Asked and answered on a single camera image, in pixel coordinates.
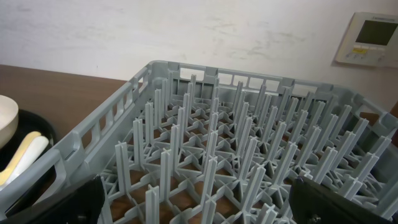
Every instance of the dish rack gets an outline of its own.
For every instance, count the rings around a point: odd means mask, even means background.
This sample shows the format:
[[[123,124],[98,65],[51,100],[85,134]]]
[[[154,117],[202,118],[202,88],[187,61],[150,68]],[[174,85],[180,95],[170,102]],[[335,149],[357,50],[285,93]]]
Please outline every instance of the dish rack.
[[[0,192],[0,220],[52,167],[38,201],[102,176],[98,223],[295,223],[298,175],[391,219],[398,175],[382,183],[371,171],[397,127],[340,86],[154,61]]]

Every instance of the white wall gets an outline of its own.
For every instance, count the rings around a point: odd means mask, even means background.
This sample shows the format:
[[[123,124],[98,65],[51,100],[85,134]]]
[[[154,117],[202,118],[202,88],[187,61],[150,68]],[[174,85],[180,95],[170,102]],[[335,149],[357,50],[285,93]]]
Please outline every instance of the white wall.
[[[0,64],[127,80],[151,60],[348,86],[389,110],[398,70],[332,63],[354,12],[396,0],[0,0]]]

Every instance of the brown wooden surface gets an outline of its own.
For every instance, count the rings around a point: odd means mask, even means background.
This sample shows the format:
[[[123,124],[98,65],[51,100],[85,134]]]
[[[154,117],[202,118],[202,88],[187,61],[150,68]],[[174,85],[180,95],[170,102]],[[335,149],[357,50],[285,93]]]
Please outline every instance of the brown wooden surface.
[[[0,95],[46,119],[59,139],[125,82],[0,65]]]

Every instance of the wooden table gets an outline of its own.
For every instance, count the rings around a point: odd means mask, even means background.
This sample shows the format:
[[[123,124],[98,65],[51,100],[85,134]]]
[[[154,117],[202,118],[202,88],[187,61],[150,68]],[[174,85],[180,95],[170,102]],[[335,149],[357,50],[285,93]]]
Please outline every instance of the wooden table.
[[[45,118],[54,126],[59,139],[63,138],[124,83],[125,81],[121,80],[0,65],[0,95],[14,99],[20,109]],[[144,174],[131,170],[132,184],[138,182]],[[172,189],[177,185],[177,180],[173,179]],[[146,190],[147,187],[144,186],[131,192],[131,196],[143,202]],[[201,194],[203,182],[196,183],[195,190]],[[197,205],[186,191],[173,196],[170,201],[181,210]],[[113,219],[122,218],[130,208],[131,204],[127,197],[116,199],[111,205]],[[226,197],[222,197],[217,201],[216,211],[228,217],[239,210]],[[160,223],[169,223],[173,217],[169,207],[161,203]],[[190,223],[200,223],[200,221],[201,213],[189,220]],[[140,221],[135,218],[129,223],[140,223]]]

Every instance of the gray plastic dish rack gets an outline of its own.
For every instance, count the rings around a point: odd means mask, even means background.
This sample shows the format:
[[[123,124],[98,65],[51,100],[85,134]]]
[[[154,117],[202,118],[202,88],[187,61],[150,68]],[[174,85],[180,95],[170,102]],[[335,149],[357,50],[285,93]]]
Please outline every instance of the gray plastic dish rack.
[[[365,108],[379,115],[372,126],[359,116]],[[390,219],[398,175],[385,184],[371,170],[397,127],[340,86],[154,61],[0,192],[0,220],[53,166],[57,177],[38,201],[101,174],[107,197],[98,223],[163,223],[164,210],[170,223],[295,223],[288,197],[298,175]],[[140,189],[142,198],[131,196]],[[192,206],[176,205],[182,193]],[[111,207],[121,198],[130,208],[116,218]],[[219,200],[236,212],[221,211]]]

